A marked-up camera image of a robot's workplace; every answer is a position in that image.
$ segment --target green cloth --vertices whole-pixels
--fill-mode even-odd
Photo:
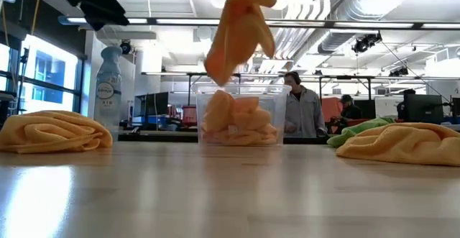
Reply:
[[[392,118],[376,118],[366,122],[362,122],[361,124],[358,124],[356,126],[346,127],[342,130],[342,134],[329,138],[328,145],[335,148],[340,147],[343,144],[345,144],[348,138],[354,137],[355,135],[363,132],[364,130],[372,129],[375,127],[381,127],[391,123],[395,123],[395,120]]]

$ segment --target febreze bottle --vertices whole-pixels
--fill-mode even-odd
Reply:
[[[114,141],[118,140],[121,111],[120,47],[106,47],[101,52],[103,62],[96,81],[94,120],[105,126]]]

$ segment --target person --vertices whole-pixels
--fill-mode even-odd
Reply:
[[[321,102],[314,91],[302,86],[297,72],[284,77],[292,87],[286,100],[285,133],[287,137],[317,138],[326,136]]]
[[[342,103],[343,109],[340,116],[338,117],[339,119],[343,119],[345,121],[350,119],[361,119],[361,109],[354,105],[353,98],[350,95],[344,94],[340,99],[340,102]]]
[[[344,94],[340,102],[343,109],[340,116],[333,116],[328,123],[328,131],[330,133],[332,133],[332,126],[337,127],[334,134],[340,134],[342,129],[348,126],[348,121],[351,119],[361,119],[362,117],[361,109],[354,104],[353,98],[350,95]]]
[[[409,94],[416,94],[416,92],[415,92],[414,89],[408,89],[408,90],[404,90],[404,91],[402,92],[402,94],[404,95],[404,97],[406,97],[406,96],[409,95]],[[404,103],[404,101],[401,101],[401,102],[396,106],[396,109],[397,109],[397,117],[398,117],[398,119],[407,120],[407,118],[408,118],[408,113],[407,113],[407,111],[405,110],[405,103]]]

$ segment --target table surface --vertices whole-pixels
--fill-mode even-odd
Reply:
[[[459,237],[460,168],[321,145],[0,154],[0,237]]]

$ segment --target monitor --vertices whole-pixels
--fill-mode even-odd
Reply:
[[[440,124],[444,120],[443,101],[439,95],[407,94],[404,105],[408,122]]]
[[[168,115],[168,92],[151,93],[136,98],[141,100],[140,115],[145,116],[146,109],[149,116]]]
[[[460,116],[460,98],[452,98],[452,115]]]
[[[375,119],[374,100],[354,100],[354,105],[361,109],[362,119]]]

